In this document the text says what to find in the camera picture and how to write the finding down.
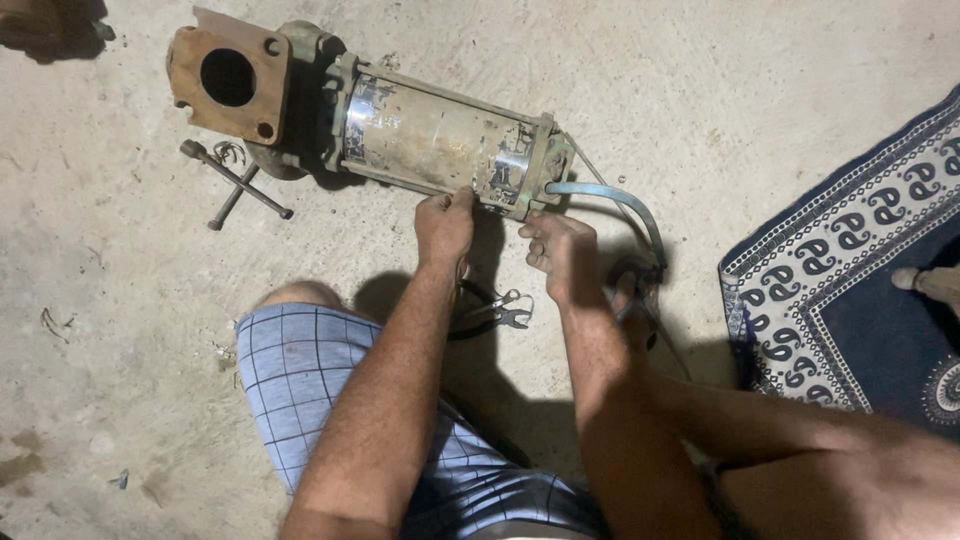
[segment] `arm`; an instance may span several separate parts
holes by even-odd
[[[617,537],[715,538],[704,489],[680,441],[664,430],[596,281],[596,232],[531,212],[527,263],[547,275],[557,303],[590,490]]]
[[[417,206],[420,265],[330,412],[281,538],[396,536],[433,435],[472,203],[466,188]]]

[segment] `blue and white rug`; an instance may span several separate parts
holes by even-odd
[[[960,442],[960,324],[894,270],[960,257],[960,86],[719,266],[741,383]]]

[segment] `hose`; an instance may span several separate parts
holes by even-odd
[[[594,195],[613,199],[617,203],[630,207],[631,210],[636,212],[636,215],[640,216],[640,220],[647,228],[647,235],[650,236],[650,244],[653,247],[654,256],[657,258],[657,281],[662,280],[663,270],[666,269],[666,253],[663,251],[660,230],[657,228],[657,222],[654,221],[653,214],[637,197],[623,189],[617,189],[609,185],[579,184],[576,182],[553,182],[547,184],[543,191],[548,195]]]

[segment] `blue plaid shorts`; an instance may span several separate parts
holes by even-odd
[[[310,304],[277,304],[236,326],[240,376],[267,455],[293,494],[330,408],[380,327]],[[507,520],[608,536],[590,494],[521,469],[441,401],[433,444],[404,518],[403,538],[465,538]]]

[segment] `lug wrench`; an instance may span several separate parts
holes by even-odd
[[[236,188],[234,188],[233,190],[234,193],[236,193],[237,189],[242,189],[250,193],[253,196],[253,198],[256,199],[257,201],[260,201],[264,205],[267,205],[268,207],[270,207],[270,209],[272,209],[276,213],[280,214],[281,218],[290,219],[291,217],[293,217],[294,215],[293,210],[282,207],[281,205],[277,204],[276,201],[264,195],[263,192],[257,189],[256,187],[253,187],[252,185],[249,185],[249,184],[245,184],[243,179],[233,174],[232,171],[230,171],[229,169],[227,169],[226,167],[218,163],[217,160],[215,160],[212,156],[210,156],[206,152],[206,148],[204,148],[204,146],[201,143],[195,140],[186,139],[180,145],[180,151],[183,152],[183,154],[189,158],[193,158],[194,160],[200,160],[206,163],[207,165],[210,166],[210,168],[212,168],[213,170],[223,175],[224,178],[236,184]],[[233,206],[229,204],[231,199],[233,199],[232,193],[230,194],[230,197],[227,199],[227,202],[224,204],[224,207],[220,210],[221,213],[224,212],[224,209],[227,206],[229,206],[229,209],[233,209]]]
[[[256,173],[260,171],[260,165],[256,163],[252,164],[247,172],[244,173],[243,178],[240,179],[240,182],[249,185],[253,180],[253,177],[256,176]],[[224,205],[220,207],[220,211],[217,212],[217,217],[214,217],[210,221],[206,222],[206,226],[211,231],[220,231],[224,227],[224,221],[227,220],[227,216],[230,215],[230,212],[233,210],[233,207],[237,204],[237,201],[240,200],[240,195],[243,195],[243,187],[236,185],[233,187],[233,192],[230,193],[230,196],[227,197],[227,200],[224,202]]]

